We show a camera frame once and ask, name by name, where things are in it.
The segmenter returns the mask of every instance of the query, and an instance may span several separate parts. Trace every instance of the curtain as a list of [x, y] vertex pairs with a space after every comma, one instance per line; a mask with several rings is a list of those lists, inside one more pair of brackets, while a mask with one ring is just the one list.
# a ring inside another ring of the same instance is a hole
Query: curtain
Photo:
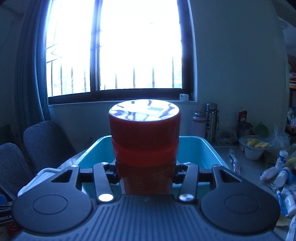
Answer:
[[24, 17], [15, 64], [18, 134], [50, 120], [46, 87], [46, 24], [52, 0], [31, 0]]

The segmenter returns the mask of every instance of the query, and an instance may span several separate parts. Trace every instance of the teal storage bin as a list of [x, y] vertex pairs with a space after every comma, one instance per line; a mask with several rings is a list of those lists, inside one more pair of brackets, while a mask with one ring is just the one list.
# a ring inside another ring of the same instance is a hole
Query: teal storage bin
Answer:
[[[105, 136], [98, 139], [76, 162], [81, 169], [92, 168], [96, 163], [103, 161], [113, 162], [115, 159], [113, 154], [113, 147], [111, 136]], [[228, 168], [227, 164], [213, 149], [213, 147], [203, 138], [194, 136], [180, 136], [179, 149], [177, 160], [180, 163], [191, 162], [197, 164], [200, 168], [210, 169], [214, 164], [220, 164]], [[181, 184], [173, 184], [172, 193], [176, 196], [179, 192]], [[94, 184], [83, 183], [84, 190], [95, 197]], [[111, 185], [115, 197], [121, 195], [119, 184]], [[202, 198], [210, 191], [209, 183], [198, 183], [198, 197]]]

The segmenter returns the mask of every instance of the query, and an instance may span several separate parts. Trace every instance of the bowl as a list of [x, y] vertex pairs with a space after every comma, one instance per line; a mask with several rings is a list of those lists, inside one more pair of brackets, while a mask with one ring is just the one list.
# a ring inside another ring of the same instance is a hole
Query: bowl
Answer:
[[245, 146], [242, 143], [239, 143], [239, 148], [241, 149], [242, 152], [244, 152]]
[[239, 143], [242, 144], [242, 145], [244, 145], [246, 148], [249, 148], [249, 149], [254, 150], [254, 151], [268, 150], [270, 147], [272, 147], [272, 144], [270, 144], [269, 142], [267, 142], [268, 143], [268, 146], [266, 148], [257, 148], [257, 147], [253, 147], [253, 146], [248, 146], [247, 145], [247, 142], [250, 139], [258, 139], [259, 140], [259, 143], [267, 142], [264, 139], [256, 138], [256, 137], [241, 137], [239, 139]]
[[264, 150], [259, 148], [256, 148], [256, 149], [257, 150], [253, 150], [246, 146], [244, 149], [244, 154], [246, 158], [252, 161], [258, 160], [262, 156]]

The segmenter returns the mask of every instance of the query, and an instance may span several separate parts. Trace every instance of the gray chair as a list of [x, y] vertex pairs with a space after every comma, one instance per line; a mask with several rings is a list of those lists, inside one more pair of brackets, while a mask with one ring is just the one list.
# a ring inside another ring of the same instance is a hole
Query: gray chair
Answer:
[[12, 200], [36, 175], [23, 153], [12, 143], [0, 145], [0, 170], [0, 192]]
[[23, 140], [36, 171], [57, 168], [76, 154], [62, 128], [53, 121], [44, 121], [27, 128]]

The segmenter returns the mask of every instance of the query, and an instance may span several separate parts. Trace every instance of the white wall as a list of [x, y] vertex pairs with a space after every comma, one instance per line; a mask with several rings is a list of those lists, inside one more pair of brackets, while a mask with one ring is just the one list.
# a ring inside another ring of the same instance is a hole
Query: white wall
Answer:
[[[28, 0], [7, 0], [5, 5], [19, 13], [25, 13]], [[14, 107], [14, 76], [17, 46], [23, 17], [17, 17], [0, 7], [0, 127], [10, 124], [16, 132]]]
[[[197, 99], [218, 103], [221, 129], [234, 128], [247, 110], [253, 125], [284, 128], [288, 106], [287, 53], [270, 0], [191, 0], [197, 50]], [[52, 119], [81, 150], [110, 134], [108, 110], [115, 103], [51, 106]], [[197, 104], [176, 103], [181, 135], [190, 134]]]
[[[77, 151], [88, 148], [98, 138], [110, 135], [109, 109], [116, 101], [60, 104], [50, 106], [52, 119], [63, 127]], [[202, 110], [196, 102], [174, 101], [181, 116], [181, 135], [190, 135], [191, 118], [196, 110]]]

